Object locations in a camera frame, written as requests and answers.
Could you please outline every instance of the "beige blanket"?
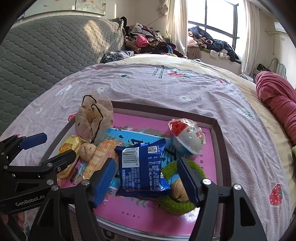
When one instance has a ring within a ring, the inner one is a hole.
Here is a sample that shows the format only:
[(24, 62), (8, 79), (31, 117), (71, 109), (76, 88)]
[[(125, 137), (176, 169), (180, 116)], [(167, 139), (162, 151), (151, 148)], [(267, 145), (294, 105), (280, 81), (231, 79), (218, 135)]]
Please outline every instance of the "beige blanket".
[(292, 160), (292, 143), (289, 140), (284, 128), (275, 118), (271, 110), (262, 103), (257, 96), (255, 84), (245, 80), (236, 74), (208, 65), (205, 63), (197, 62), (195, 60), (188, 60), (183, 58), (172, 58), (165, 55), (154, 55), (154, 54), (140, 54), (134, 57), (120, 60), (117, 63), (127, 63), (127, 64), (163, 64), (168, 67), (178, 68), (178, 69), (190, 69), (195, 72), (200, 72), (203, 74), (210, 74), (217, 77), (221, 77), (227, 80), (231, 80), (239, 90), (248, 99), (251, 106), (257, 111), (257, 113), (262, 118), (267, 130), (277, 148), (279, 156), (284, 166), (284, 170), (287, 175), (287, 181), (291, 196), (291, 210), (293, 211), (296, 207), (296, 180), (293, 177), (294, 165)]

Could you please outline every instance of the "pink clothing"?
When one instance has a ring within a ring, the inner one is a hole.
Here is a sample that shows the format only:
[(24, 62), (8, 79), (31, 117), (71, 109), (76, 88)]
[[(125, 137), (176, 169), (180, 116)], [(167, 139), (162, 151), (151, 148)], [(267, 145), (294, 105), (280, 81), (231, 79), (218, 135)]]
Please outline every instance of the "pink clothing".
[(264, 71), (256, 76), (256, 92), (259, 99), (270, 107), (296, 145), (295, 89), (283, 77)]
[(138, 35), (137, 37), (137, 46), (142, 48), (145, 47), (149, 44), (148, 40), (146, 39), (146, 37)]

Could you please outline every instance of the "yellow snack package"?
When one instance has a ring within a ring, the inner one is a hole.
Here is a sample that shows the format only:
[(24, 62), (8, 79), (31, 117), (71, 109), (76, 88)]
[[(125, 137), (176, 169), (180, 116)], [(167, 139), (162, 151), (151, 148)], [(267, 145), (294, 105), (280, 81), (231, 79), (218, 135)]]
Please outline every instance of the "yellow snack package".
[(103, 165), (109, 157), (115, 160), (117, 172), (118, 156), (115, 153), (114, 148), (118, 145), (121, 145), (121, 141), (118, 139), (102, 141), (94, 151), (92, 158), (90, 159), (87, 167), (83, 171), (83, 178), (90, 179), (95, 171), (101, 170), (101, 168), (103, 167)]
[(76, 159), (65, 170), (63, 170), (63, 171), (61, 171), (60, 173), (57, 174), (58, 179), (64, 179), (64, 178), (67, 178), (70, 175), (72, 169), (75, 167), (76, 162), (77, 162), (77, 160), (79, 158), (79, 153), (78, 152), (79, 152), (79, 148), (82, 145), (82, 143), (84, 143), (84, 141), (81, 138), (79, 138), (77, 136), (74, 136), (74, 135), (69, 135), (67, 137), (67, 139), (65, 140), (65, 142), (63, 143), (63, 145), (61, 145), (57, 155), (65, 152), (67, 150), (72, 149), (72, 150), (74, 150), (76, 152)]

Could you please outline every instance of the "green knitted ring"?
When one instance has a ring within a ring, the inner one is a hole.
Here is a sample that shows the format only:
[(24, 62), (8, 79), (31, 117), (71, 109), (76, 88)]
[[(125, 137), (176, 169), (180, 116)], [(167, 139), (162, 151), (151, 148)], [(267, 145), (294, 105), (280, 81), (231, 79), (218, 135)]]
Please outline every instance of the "green knitted ring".
[[(187, 160), (189, 166), (197, 170), (199, 174), (205, 178), (205, 173), (202, 168), (191, 160)], [(161, 169), (161, 172), (164, 178), (168, 181), (173, 174), (177, 173), (177, 162), (171, 162)], [(172, 197), (160, 197), (157, 199), (160, 206), (172, 214), (185, 214), (195, 209), (195, 206), (192, 202), (177, 202)]]

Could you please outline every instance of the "barcode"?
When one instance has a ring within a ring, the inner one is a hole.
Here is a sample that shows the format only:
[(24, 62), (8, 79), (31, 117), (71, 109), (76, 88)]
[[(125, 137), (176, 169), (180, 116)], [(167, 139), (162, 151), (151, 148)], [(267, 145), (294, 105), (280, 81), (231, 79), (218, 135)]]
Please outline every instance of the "barcode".
[(122, 152), (122, 161), (126, 163), (137, 162), (136, 151), (137, 148), (126, 148), (124, 152)]
[(122, 151), (122, 167), (139, 167), (139, 147)]

